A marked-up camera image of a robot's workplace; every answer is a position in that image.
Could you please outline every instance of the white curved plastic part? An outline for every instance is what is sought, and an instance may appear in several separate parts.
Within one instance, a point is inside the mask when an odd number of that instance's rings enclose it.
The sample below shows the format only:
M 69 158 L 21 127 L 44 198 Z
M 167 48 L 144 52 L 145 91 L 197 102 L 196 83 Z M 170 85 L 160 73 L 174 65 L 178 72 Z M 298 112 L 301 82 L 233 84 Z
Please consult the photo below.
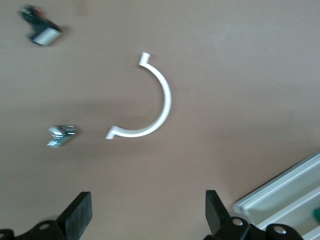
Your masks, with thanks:
M 170 87 L 167 83 L 167 80 L 165 77 L 153 66 L 148 64 L 150 54 L 143 52 L 140 58 L 139 65 L 148 69 L 150 72 L 152 72 L 156 78 L 159 80 L 162 89 L 163 89 L 163 95 L 164 95 L 164 104 L 163 104 L 163 109 L 159 117 L 149 126 L 138 129 L 138 130 L 128 130 L 121 128 L 119 126 L 112 126 L 106 135 L 106 139 L 113 139 L 115 135 L 121 136 L 121 137 L 126 137 L 126 138 L 136 138 L 136 137 L 142 137 L 148 134 L 151 134 L 155 130 L 157 130 L 167 119 L 170 108 L 171 108 L 171 91 Z

